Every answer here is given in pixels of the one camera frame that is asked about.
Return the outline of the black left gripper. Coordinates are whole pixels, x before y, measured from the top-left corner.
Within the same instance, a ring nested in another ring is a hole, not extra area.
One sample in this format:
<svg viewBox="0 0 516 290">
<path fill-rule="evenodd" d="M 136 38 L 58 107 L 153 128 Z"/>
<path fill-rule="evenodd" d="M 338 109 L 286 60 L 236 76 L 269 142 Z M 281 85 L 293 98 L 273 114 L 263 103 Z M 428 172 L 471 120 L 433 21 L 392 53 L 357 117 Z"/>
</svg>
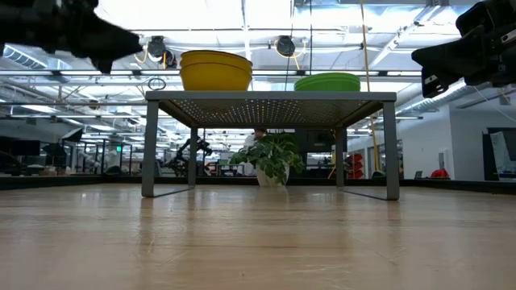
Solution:
<svg viewBox="0 0 516 290">
<path fill-rule="evenodd" d="M 101 73 L 114 60 L 141 52 L 139 36 L 94 14 L 97 0 L 1 0 L 1 46 L 22 44 L 53 53 L 77 41 Z"/>
</svg>

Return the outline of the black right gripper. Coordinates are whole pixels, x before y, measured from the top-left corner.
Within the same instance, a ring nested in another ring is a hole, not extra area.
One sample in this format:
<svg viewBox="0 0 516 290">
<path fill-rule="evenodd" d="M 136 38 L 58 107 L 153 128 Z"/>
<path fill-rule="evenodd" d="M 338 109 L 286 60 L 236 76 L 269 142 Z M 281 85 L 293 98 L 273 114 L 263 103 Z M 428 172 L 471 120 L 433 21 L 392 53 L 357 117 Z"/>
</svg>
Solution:
<svg viewBox="0 0 516 290">
<path fill-rule="evenodd" d="M 411 58 L 422 67 L 425 98 L 439 96 L 457 81 L 502 87 L 515 82 L 515 31 L 503 34 L 476 27 L 456 41 L 419 48 Z"/>
</svg>

